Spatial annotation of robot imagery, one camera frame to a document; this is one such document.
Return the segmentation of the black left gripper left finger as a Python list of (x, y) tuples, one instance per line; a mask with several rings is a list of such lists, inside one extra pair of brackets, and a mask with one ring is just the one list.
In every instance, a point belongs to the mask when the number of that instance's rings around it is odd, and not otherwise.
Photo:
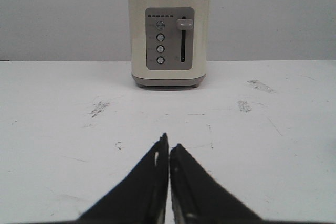
[(169, 181), (167, 134), (78, 221), (164, 221)]

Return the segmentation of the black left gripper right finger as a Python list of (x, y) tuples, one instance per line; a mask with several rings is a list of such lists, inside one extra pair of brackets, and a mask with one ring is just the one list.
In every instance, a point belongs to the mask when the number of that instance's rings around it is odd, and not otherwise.
[(216, 182), (182, 144), (170, 152), (170, 182), (175, 221), (262, 221)]

